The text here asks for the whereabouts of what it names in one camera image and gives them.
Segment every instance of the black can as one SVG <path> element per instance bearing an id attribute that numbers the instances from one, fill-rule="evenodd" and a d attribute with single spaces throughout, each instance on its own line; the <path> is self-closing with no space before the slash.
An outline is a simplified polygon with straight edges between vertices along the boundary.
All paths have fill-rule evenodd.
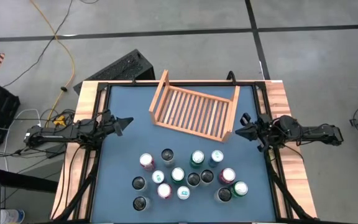
<path id="1" fill-rule="evenodd" d="M 147 182 L 143 177 L 135 177 L 132 186 L 135 190 L 143 191 L 147 188 Z"/>
<path id="2" fill-rule="evenodd" d="M 161 157 L 166 167 L 172 167 L 175 164 L 175 161 L 173 160 L 173 151 L 171 149 L 164 149 L 161 152 Z"/>
<path id="3" fill-rule="evenodd" d="M 190 188 L 195 188 L 199 186 L 199 184 L 200 184 L 200 175 L 196 173 L 191 173 L 189 174 L 189 176 L 187 176 L 187 185 Z"/>
<path id="4" fill-rule="evenodd" d="M 214 173 L 210 170 L 204 170 L 201 172 L 201 185 L 207 186 L 214 180 Z"/>
<path id="5" fill-rule="evenodd" d="M 141 212 L 150 207 L 150 200 L 147 197 L 137 197 L 133 203 L 134 209 Z"/>
<path id="6" fill-rule="evenodd" d="M 215 193 L 215 200 L 221 203 L 226 203 L 231 199 L 231 192 L 228 188 L 222 187 Z"/>

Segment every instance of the table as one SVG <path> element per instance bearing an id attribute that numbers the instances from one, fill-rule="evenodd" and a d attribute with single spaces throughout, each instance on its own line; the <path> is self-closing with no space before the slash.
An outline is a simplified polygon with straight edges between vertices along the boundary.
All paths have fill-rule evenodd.
<path id="1" fill-rule="evenodd" d="M 284 86 L 282 81 L 257 81 L 257 80 L 239 80 L 238 83 L 248 83 L 248 84 L 256 84 L 259 86 L 257 89 L 257 100 L 260 106 L 260 112 L 266 113 L 271 112 L 273 118 L 279 117 L 283 114 L 290 115 L 290 109 L 287 101 L 287 97 L 285 94 Z M 111 81 L 108 82 L 110 85 L 133 85 L 131 81 Z M 158 81 L 137 81 L 137 85 L 153 85 L 157 86 Z M 172 81 L 173 85 L 231 85 L 230 80 L 177 80 Z M 107 101 L 105 100 L 106 94 L 109 93 L 106 91 L 107 89 L 106 81 L 98 82 L 98 81 L 87 81 L 83 84 L 83 89 L 80 93 L 80 98 L 78 100 L 78 105 L 76 109 L 75 120 L 78 119 L 86 119 L 92 118 L 97 112 L 103 110 L 104 107 L 107 107 Z M 300 151 L 295 144 L 289 144 L 291 147 L 295 148 L 297 151 Z M 79 183 L 81 180 L 81 176 L 84 176 L 85 173 L 82 173 L 83 165 L 87 165 L 87 171 L 90 171 L 91 165 L 93 164 L 93 160 L 95 157 L 95 152 L 91 152 L 91 154 L 86 155 L 85 151 L 80 149 L 76 156 L 73 158 L 74 152 L 77 149 L 77 144 L 69 144 L 67 148 L 67 153 L 65 156 L 66 164 L 70 164 L 73 159 L 73 165 L 71 170 L 69 170 L 68 166 L 65 166 L 65 169 L 62 172 L 65 172 L 65 177 L 68 177 L 69 172 L 71 173 L 70 178 L 70 188 L 68 187 L 68 178 L 65 178 L 63 183 L 63 176 L 60 176 L 59 186 L 57 190 L 57 194 L 55 197 L 55 203 L 53 205 L 53 211 L 57 209 L 57 212 L 54 217 L 57 217 L 64 209 L 66 204 L 66 197 L 68 197 L 68 201 L 75 195 L 78 190 Z M 298 203 L 308 212 L 311 216 L 316 216 L 316 212 L 313 205 L 313 199 L 311 197 L 310 188 L 308 185 L 308 179 L 305 172 L 305 167 L 301 158 L 298 157 L 297 154 L 292 152 L 289 149 L 281 149 L 279 152 L 278 159 L 275 160 L 273 166 L 276 170 L 282 170 L 279 173 L 281 176 L 285 176 L 285 180 L 287 183 L 287 187 Z M 73 214 L 71 214 L 70 218 L 89 218 L 91 216 L 91 209 L 89 204 L 93 202 L 94 199 L 94 187 L 92 185 L 90 189 L 88 189 L 83 199 Z M 61 202 L 58 206 L 58 202 L 63 190 L 63 195 Z M 276 216 L 285 218 L 291 217 L 291 213 L 288 212 L 289 209 L 286 209 L 285 202 L 282 198 L 281 193 L 276 188 L 276 192 L 274 193 L 277 198 L 277 210 Z"/>

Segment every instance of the can lid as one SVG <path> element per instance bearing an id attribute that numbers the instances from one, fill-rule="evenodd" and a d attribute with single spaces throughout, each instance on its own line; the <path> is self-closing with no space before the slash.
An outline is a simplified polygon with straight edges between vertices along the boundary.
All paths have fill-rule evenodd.
<path id="1" fill-rule="evenodd" d="M 215 150 L 212 152 L 211 158 L 215 162 L 221 162 L 223 160 L 223 152 L 220 150 Z"/>
<path id="2" fill-rule="evenodd" d="M 239 195 L 245 195 L 248 192 L 248 186 L 243 181 L 238 181 L 234 185 L 234 190 Z"/>
<path id="3" fill-rule="evenodd" d="M 144 197 L 137 197 L 134 200 L 134 209 L 137 211 L 142 211 L 146 207 L 147 201 Z"/>
<path id="4" fill-rule="evenodd" d="M 136 190 L 142 189 L 145 184 L 146 184 L 146 181 L 144 180 L 143 177 L 135 177 L 134 180 L 132 181 L 132 186 Z"/>
<path id="5" fill-rule="evenodd" d="M 231 168 L 226 168 L 223 170 L 222 176 L 227 181 L 233 181 L 236 178 L 236 173 Z"/>
<path id="6" fill-rule="evenodd" d="M 178 197 L 182 200 L 188 199 L 190 196 L 190 190 L 188 187 L 181 186 L 178 188 Z"/>
<path id="7" fill-rule="evenodd" d="M 173 159 L 173 151 L 171 149 L 164 149 L 161 152 L 161 157 L 165 161 L 170 161 L 171 159 Z"/>
<path id="8" fill-rule="evenodd" d="M 174 168 L 172 170 L 172 178 L 176 181 L 183 180 L 185 178 L 185 171 L 180 167 Z"/>
<path id="9" fill-rule="evenodd" d="M 171 194 L 171 187 L 168 184 L 160 184 L 157 193 L 161 197 L 168 197 Z"/>
<path id="10" fill-rule="evenodd" d="M 191 173 L 187 177 L 187 182 L 192 186 L 197 186 L 200 183 L 200 176 L 196 173 Z"/>
<path id="11" fill-rule="evenodd" d="M 204 161 L 204 153 L 201 152 L 200 150 L 197 150 L 195 152 L 193 152 L 193 155 L 191 156 L 193 162 L 195 163 L 200 163 Z"/>
<path id="12" fill-rule="evenodd" d="M 231 192 L 229 189 L 223 187 L 219 189 L 218 196 L 223 202 L 228 202 L 231 199 Z"/>
<path id="13" fill-rule="evenodd" d="M 162 183 L 164 181 L 164 173 L 160 170 L 156 170 L 153 172 L 152 178 L 156 184 Z"/>
<path id="14" fill-rule="evenodd" d="M 144 166 L 149 165 L 150 163 L 152 163 L 152 161 L 153 161 L 153 157 L 149 153 L 145 153 L 140 156 L 140 164 Z"/>
<path id="15" fill-rule="evenodd" d="M 201 172 L 201 180 L 206 183 L 211 182 L 214 179 L 214 173 L 210 170 L 204 170 Z"/>

